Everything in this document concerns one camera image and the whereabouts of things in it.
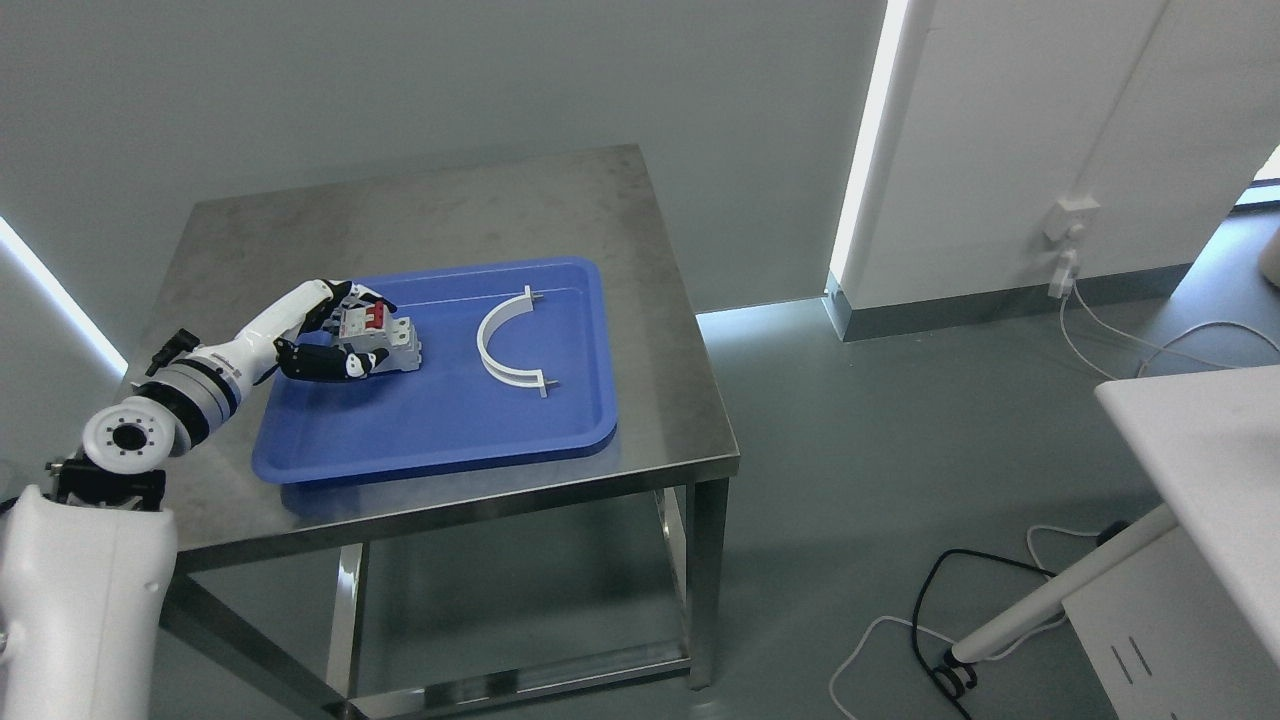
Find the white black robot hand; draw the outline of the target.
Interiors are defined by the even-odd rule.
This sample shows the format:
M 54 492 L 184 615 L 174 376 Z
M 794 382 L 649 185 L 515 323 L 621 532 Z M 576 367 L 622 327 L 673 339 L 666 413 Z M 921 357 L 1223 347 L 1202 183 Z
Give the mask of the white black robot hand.
M 324 343 L 334 343 L 346 313 L 381 304 L 387 313 L 398 306 L 383 293 L 365 284 L 353 283 L 346 291 L 344 281 L 305 281 L 262 310 L 236 336 L 236 351 L 253 366 L 275 363 L 280 372 L 296 380 L 346 383 L 367 378 L 389 356 L 387 348 L 356 352 L 349 345 L 298 345 L 294 338 L 303 325 L 324 333 Z

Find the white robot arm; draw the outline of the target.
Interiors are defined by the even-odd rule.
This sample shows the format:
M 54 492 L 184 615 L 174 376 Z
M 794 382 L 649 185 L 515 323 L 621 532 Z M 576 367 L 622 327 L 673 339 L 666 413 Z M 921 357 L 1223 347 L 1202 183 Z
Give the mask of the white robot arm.
M 178 331 L 146 380 L 93 414 L 78 450 L 3 505 L 3 716 L 145 719 L 177 520 L 163 464 L 283 372 L 346 383 L 420 347 L 396 305 L 353 281 L 306 281 L 227 342 Z

